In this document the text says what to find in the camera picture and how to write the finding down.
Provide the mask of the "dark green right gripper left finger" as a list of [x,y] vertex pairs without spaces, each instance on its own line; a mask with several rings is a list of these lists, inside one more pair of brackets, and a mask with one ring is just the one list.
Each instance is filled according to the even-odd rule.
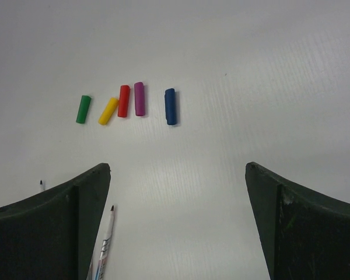
[[100,163],[0,207],[0,279],[86,279],[110,180]]

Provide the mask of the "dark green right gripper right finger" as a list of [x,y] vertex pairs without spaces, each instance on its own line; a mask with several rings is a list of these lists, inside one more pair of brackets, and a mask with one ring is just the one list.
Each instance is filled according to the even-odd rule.
[[271,279],[350,279],[350,204],[246,165],[245,180]]

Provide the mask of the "yellow pen cap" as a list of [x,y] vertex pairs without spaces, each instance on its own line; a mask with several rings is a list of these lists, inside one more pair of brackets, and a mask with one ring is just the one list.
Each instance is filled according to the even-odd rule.
[[115,97],[112,97],[108,101],[105,109],[103,110],[103,112],[98,120],[98,123],[100,125],[106,125],[109,122],[111,116],[114,114],[115,110],[117,109],[118,104],[119,104],[119,100],[116,99]]

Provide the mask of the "blue pen cap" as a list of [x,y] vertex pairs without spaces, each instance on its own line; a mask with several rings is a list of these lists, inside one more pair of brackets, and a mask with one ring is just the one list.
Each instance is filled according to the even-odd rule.
[[176,91],[173,88],[167,89],[164,94],[165,115],[168,125],[177,124]]

